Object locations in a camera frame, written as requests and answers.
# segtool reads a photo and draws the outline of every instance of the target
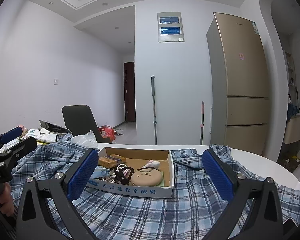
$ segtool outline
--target human hand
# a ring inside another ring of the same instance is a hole
[[[13,198],[10,192],[11,192],[11,187],[9,183],[7,182],[4,183],[4,190],[0,195],[0,204],[2,204],[0,211],[2,214],[7,215],[8,217],[12,216],[14,213]]]

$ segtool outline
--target white wall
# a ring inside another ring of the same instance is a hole
[[[181,12],[185,42],[158,42],[158,12]],[[138,144],[154,144],[151,76],[155,76],[159,145],[210,142],[212,86],[206,33],[213,12],[241,15],[239,8],[202,0],[136,3],[135,91]]]
[[[134,62],[134,54],[127,54],[122,56],[123,63]]]
[[[263,156],[277,161],[281,149],[288,107],[287,72],[279,36],[271,16],[272,0],[245,0],[242,16],[256,22],[266,55],[271,85],[271,115]]]
[[[59,85],[53,85],[53,79]],[[122,58],[60,15],[26,0],[0,7],[0,132],[87,104],[97,123],[124,121]]]

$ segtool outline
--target label sticker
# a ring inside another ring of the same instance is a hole
[[[253,29],[254,29],[254,33],[259,35],[258,27],[257,27],[255,22],[252,22],[252,26],[253,26]]]

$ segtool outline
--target refrigerator drawer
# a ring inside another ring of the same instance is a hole
[[[263,124],[269,119],[269,99],[227,98],[227,107],[227,125]]]
[[[224,145],[261,155],[266,135],[266,124],[227,127]]]

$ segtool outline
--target doorway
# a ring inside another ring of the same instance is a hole
[[[134,62],[124,63],[124,112],[126,122],[136,121],[136,97],[134,91]]]

